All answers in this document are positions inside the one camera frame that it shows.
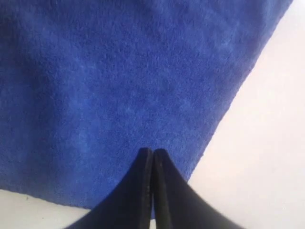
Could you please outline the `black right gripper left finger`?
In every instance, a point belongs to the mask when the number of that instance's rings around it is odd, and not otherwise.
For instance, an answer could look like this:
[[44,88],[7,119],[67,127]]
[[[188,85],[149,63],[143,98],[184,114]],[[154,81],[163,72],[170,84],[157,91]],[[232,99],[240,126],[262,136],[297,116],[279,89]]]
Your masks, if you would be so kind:
[[116,188],[69,229],[148,229],[152,210],[153,152],[141,148]]

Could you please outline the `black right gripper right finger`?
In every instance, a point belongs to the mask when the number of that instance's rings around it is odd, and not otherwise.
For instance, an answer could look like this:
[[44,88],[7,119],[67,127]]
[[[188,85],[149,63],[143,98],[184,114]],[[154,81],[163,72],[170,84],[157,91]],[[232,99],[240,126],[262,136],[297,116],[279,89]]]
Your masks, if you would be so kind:
[[206,203],[184,180],[164,149],[154,151],[154,212],[158,229],[240,229]]

